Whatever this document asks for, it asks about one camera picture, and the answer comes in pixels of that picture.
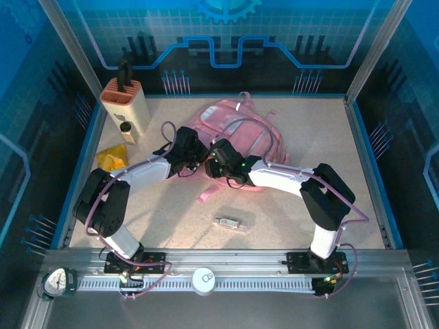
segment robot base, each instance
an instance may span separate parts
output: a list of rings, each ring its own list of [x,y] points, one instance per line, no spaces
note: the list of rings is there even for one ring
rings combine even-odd
[[[139,263],[155,263],[165,261],[165,259],[166,253],[164,252],[142,252],[141,254],[136,255],[136,261]],[[136,268],[137,267],[125,263],[112,252],[109,252],[105,261],[104,273],[122,274],[125,270],[133,272]],[[136,274],[163,274],[165,272],[165,266],[144,266],[135,272]]]
[[[309,252],[288,252],[287,261],[282,262],[288,267],[288,274],[337,274],[342,268],[343,274],[349,273],[348,262],[344,252],[333,252],[325,261],[313,260]]]

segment blue edge trim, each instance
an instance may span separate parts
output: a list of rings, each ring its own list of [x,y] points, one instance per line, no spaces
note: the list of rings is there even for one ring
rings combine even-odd
[[[292,94],[289,94],[289,93],[288,94],[275,94],[275,95],[273,95],[273,94],[254,94],[254,95],[255,96],[271,95],[272,97],[273,96],[277,96],[277,97],[278,96],[286,96],[286,95],[292,96]],[[153,97],[160,97],[160,96],[163,97],[163,95],[152,95],[152,96]],[[209,97],[209,96],[218,97],[218,96],[224,96],[224,94],[191,95],[191,96],[192,97]],[[327,98],[327,97],[343,97],[344,95],[343,94],[319,94],[319,95],[307,95],[307,96],[312,97],[312,98],[325,98],[325,97]],[[368,152],[370,163],[372,164],[373,173],[375,175],[375,178],[377,179],[379,193],[380,193],[383,205],[384,205],[384,210],[387,214],[390,230],[392,231],[392,236],[394,239],[395,248],[396,249],[404,249],[403,242],[401,240],[401,235],[399,234],[398,227],[396,225],[396,220],[394,218],[392,208],[390,207],[390,202],[389,202],[387,193],[386,193],[385,188],[384,188],[384,183],[383,183],[383,180],[381,179],[381,174],[380,174],[379,169],[378,169],[378,164],[377,164],[377,161],[375,160],[375,157],[373,156],[372,146],[368,142],[369,139],[368,139],[366,127],[364,126],[364,122],[363,122],[363,119],[361,117],[357,102],[354,102],[353,108],[355,111],[355,116],[357,117],[357,120],[358,120],[360,132],[361,132],[361,137],[365,141],[366,151]],[[88,149],[88,146],[90,144],[93,126],[95,125],[97,115],[99,112],[98,109],[99,109],[99,104],[97,103],[95,106],[95,110],[93,111],[93,116],[91,118],[91,122],[90,122],[90,125],[88,127],[88,130],[87,130],[87,133],[86,133],[86,136],[84,139],[84,143],[82,144],[81,152],[80,152],[80,155],[78,157],[78,161],[76,163],[75,171],[73,172],[73,177],[72,177],[71,182],[70,182],[69,190],[67,191],[64,206],[62,207],[62,211],[61,211],[61,215],[60,215],[60,220],[58,222],[58,226],[56,227],[54,239],[52,240],[50,249],[57,249],[58,242],[61,239],[62,232],[64,231],[64,226],[66,225],[67,218],[69,218],[67,212],[69,211],[69,205],[71,203],[71,199],[73,197],[73,192],[75,190],[75,185],[76,185],[76,182],[78,180],[78,177],[79,177],[79,174],[80,174],[80,171],[82,168],[82,163],[85,160],[86,150]]]

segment gray floor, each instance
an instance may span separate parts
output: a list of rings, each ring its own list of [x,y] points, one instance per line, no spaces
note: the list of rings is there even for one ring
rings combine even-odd
[[[383,242],[342,99],[254,98],[256,111],[277,110],[273,124],[290,154],[290,164],[317,167],[331,165],[353,190],[355,205],[370,218],[369,224],[350,226],[342,241],[357,248],[379,249]],[[217,99],[147,99],[152,122],[139,144],[128,148],[130,164],[137,163],[165,144],[160,126],[173,121],[184,125],[194,114]],[[122,143],[115,124],[107,118],[99,150]],[[125,224],[146,247],[200,249],[308,248],[314,224],[303,201],[273,189],[255,193],[223,188],[204,204],[195,200],[212,185],[211,180],[171,178],[148,186],[130,197]],[[213,226],[215,213],[242,219],[246,232]],[[353,212],[347,219],[356,219]],[[76,223],[71,247],[101,247],[84,236]]]
[[[332,300],[291,293],[77,293],[53,301],[46,329],[404,329],[397,285],[356,279]]]

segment gear logo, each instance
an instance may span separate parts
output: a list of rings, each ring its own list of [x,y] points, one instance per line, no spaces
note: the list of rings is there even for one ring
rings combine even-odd
[[[248,13],[254,13],[254,7],[261,5],[261,0],[193,0],[200,14],[214,23],[223,21],[237,23],[238,19],[246,19]]]
[[[36,29],[43,18],[38,0],[3,0],[4,6],[25,33]]]

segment white speckled tabletop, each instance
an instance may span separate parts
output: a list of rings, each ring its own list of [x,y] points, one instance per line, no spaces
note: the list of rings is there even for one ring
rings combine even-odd
[[[184,125],[203,106],[217,99],[147,99],[152,121],[138,144],[128,146],[130,164],[137,163],[165,144],[163,121]],[[346,112],[341,99],[253,98],[256,111],[265,116],[275,109],[273,124],[283,135],[290,164],[295,167],[331,165],[354,192],[355,205],[365,212],[368,224],[352,225],[342,242],[358,248],[383,248],[383,241]],[[122,143],[116,125],[107,117],[98,151]],[[301,198],[265,189],[249,192],[223,188],[204,204],[196,199],[212,184],[210,180],[171,178],[150,185],[128,200],[124,223],[146,247],[200,249],[294,249],[308,248],[314,223]],[[215,213],[244,221],[243,232],[212,224]],[[347,219],[355,219],[350,212]],[[77,221],[71,247],[100,247],[84,235]]]

